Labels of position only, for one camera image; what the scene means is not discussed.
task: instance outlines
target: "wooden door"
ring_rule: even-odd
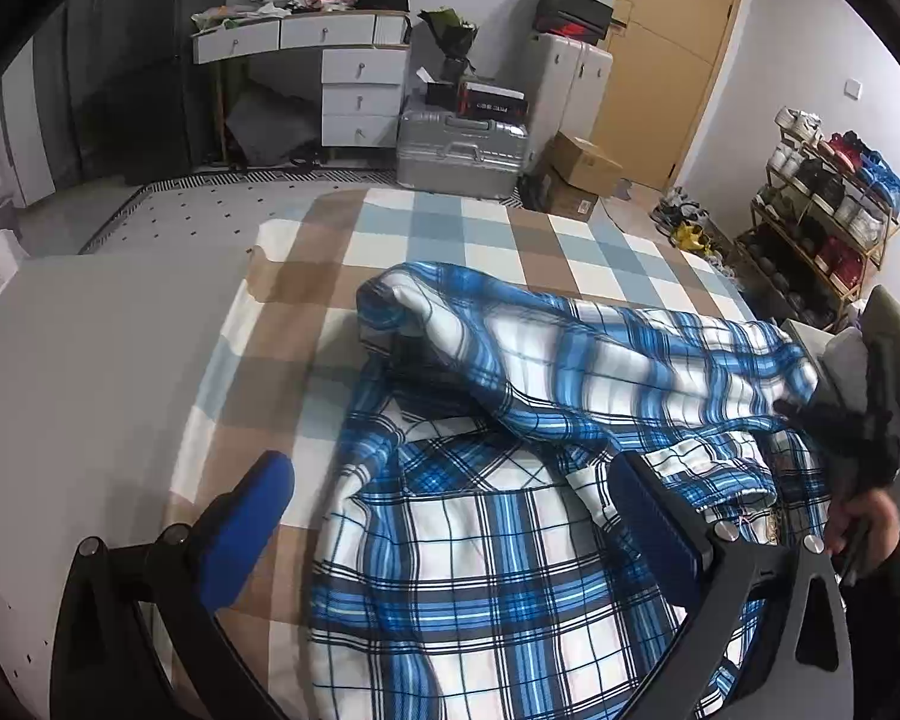
[[[613,70],[591,139],[624,176],[663,189],[690,146],[739,0],[621,0]]]

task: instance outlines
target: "person's arm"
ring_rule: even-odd
[[[871,524],[864,576],[842,591],[853,659],[854,717],[900,718],[900,520],[885,490],[834,501],[823,535],[828,550],[847,546],[853,519]]]

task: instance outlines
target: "metal bolt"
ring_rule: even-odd
[[[96,555],[98,549],[100,549],[100,540],[96,536],[87,536],[80,542],[77,552],[84,557],[90,557]]]
[[[163,541],[168,544],[182,544],[184,541],[187,541],[187,536],[189,535],[190,527],[178,523],[176,525],[170,525],[170,527],[163,532],[162,538]]]
[[[814,536],[813,533],[807,533],[803,537],[803,546],[810,550],[814,555],[820,555],[823,552],[823,539]]]
[[[740,538],[740,529],[727,519],[722,519],[714,525],[713,532],[720,541],[737,541]]]

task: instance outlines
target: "white desk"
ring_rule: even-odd
[[[323,145],[393,148],[410,56],[409,28],[409,16],[394,11],[301,13],[196,35],[194,63],[322,49]],[[221,98],[218,107],[223,107]]]

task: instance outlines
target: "silver suitcase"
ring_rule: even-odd
[[[396,181],[409,189],[506,199],[527,150],[527,129],[437,110],[400,117]]]

